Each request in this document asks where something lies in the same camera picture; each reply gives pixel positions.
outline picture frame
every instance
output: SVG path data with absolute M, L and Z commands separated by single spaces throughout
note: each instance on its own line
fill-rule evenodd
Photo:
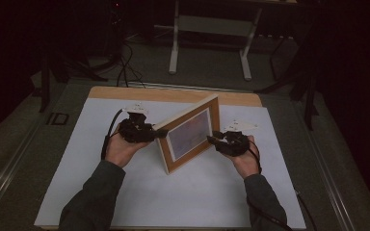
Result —
M 185 165 L 211 146 L 206 136 L 220 130 L 218 94 L 212 94 L 191 107 L 153 126 L 168 131 L 158 139 L 167 174 Z

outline hand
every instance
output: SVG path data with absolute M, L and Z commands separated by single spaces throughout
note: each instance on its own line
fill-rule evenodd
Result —
M 127 142 L 120 133 L 114 134 L 107 145 L 105 160 L 119 167 L 125 167 L 141 148 L 149 145 L 149 142 Z
M 250 141 L 251 151 L 254 153 L 254 155 L 256 155 L 257 158 L 259 158 L 259 150 L 257 149 L 256 145 L 253 144 L 254 136 L 248 136 L 248 140 Z M 232 157 L 225 154 L 224 156 L 232 161 L 233 165 L 236 167 L 237 172 L 240 174 L 240 176 L 242 176 L 243 179 L 250 175 L 258 174 L 260 172 L 258 162 L 252 156 L 249 150 L 237 157 Z

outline gray sleeve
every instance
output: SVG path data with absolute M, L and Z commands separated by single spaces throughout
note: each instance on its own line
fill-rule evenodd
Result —
M 59 230 L 109 230 L 125 171 L 101 161 L 62 210 Z
M 260 174 L 248 176 L 245 179 L 245 189 L 253 230 L 285 230 L 263 217 L 259 212 L 262 211 L 284 224 L 287 223 L 286 213 L 266 178 Z

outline desk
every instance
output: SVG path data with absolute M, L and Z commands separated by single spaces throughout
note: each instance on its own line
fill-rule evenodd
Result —
M 119 108 L 141 100 L 149 110 L 147 122 L 154 123 L 211 93 L 93 88 L 41 204 L 35 225 L 56 228 L 63 207 L 95 169 L 102 139 Z M 258 131 L 245 134 L 255 135 L 261 153 L 267 153 L 261 157 L 263 175 L 285 208 L 288 224 L 293 228 L 305 228 L 267 109 L 260 107 L 260 99 L 255 94 L 216 93 L 222 127 L 234 118 L 258 123 Z M 167 175 L 154 142 L 140 150 L 124 170 L 127 174 L 117 200 L 112 221 L 114 228 L 250 227 L 243 181 L 232 163 L 213 147 Z
M 175 1 L 174 8 L 174 21 L 173 21 L 173 42 L 172 53 L 170 60 L 170 74 L 176 73 L 177 59 L 178 59 L 178 34 L 179 31 L 191 31 L 210 34 L 230 35 L 237 37 L 246 37 L 246 44 L 240 50 L 240 60 L 242 64 L 243 75 L 246 81 L 251 80 L 251 70 L 248 61 L 248 53 L 251 48 L 251 43 L 255 37 L 256 29 L 259 19 L 262 15 L 264 7 L 273 5 L 284 6 L 307 6 L 305 3 L 298 3 L 296 0 L 245 0 L 245 1 L 232 1 L 232 4 L 243 4 L 242 6 L 254 6 L 251 13 L 254 14 L 252 21 L 247 20 L 234 20 L 205 16 L 194 16 L 181 13 L 179 11 L 180 0 Z

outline white paper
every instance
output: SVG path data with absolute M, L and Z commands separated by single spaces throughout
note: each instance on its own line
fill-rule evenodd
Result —
M 100 160 L 104 136 L 115 113 L 138 101 L 89 98 L 63 159 L 41 204 L 37 226 L 56 226 L 63 207 L 82 189 Z M 189 107 L 188 103 L 142 101 L 145 122 L 158 123 Z M 127 118 L 120 114 L 117 122 Z M 305 229 L 304 218 L 266 108 L 220 106 L 221 128 L 233 120 L 257 124 L 245 131 L 260 149 L 262 174 L 286 211 L 288 225 Z M 156 142 L 140 150 L 124 168 L 112 227 L 250 227 L 243 180 L 232 162 L 212 146 L 170 175 Z

